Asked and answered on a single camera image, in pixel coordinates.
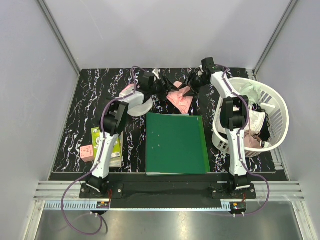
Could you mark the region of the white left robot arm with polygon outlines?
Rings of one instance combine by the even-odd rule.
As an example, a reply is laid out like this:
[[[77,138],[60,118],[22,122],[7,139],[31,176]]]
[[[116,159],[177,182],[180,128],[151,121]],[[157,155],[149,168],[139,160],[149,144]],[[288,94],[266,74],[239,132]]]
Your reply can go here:
[[[93,166],[85,178],[85,184],[97,198],[108,193],[108,178],[113,149],[127,124],[128,116],[143,116],[153,106],[151,96],[166,99],[179,88],[158,70],[145,71],[129,84],[118,97],[108,100],[99,120],[99,144]]]

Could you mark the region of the white mesh laundry bag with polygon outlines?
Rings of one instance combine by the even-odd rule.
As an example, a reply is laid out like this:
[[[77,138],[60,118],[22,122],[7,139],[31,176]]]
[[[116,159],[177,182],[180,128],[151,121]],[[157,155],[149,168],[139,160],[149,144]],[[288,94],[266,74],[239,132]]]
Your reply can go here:
[[[134,84],[129,84],[119,94],[122,102],[128,103],[128,114],[132,117],[141,117],[147,114],[153,107],[153,100],[149,98],[145,101],[145,95],[142,92],[134,92]]]

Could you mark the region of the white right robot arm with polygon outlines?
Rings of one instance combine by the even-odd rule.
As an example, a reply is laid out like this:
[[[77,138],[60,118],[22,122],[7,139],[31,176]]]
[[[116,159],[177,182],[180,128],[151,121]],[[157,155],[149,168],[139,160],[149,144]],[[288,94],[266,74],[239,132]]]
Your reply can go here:
[[[251,185],[245,155],[245,128],[250,120],[248,98],[240,95],[227,78],[227,68],[217,65],[212,57],[201,61],[201,66],[190,72],[178,88],[189,87],[184,97],[195,97],[201,87],[212,85],[222,98],[220,124],[225,129],[230,157],[228,195],[239,198]]]

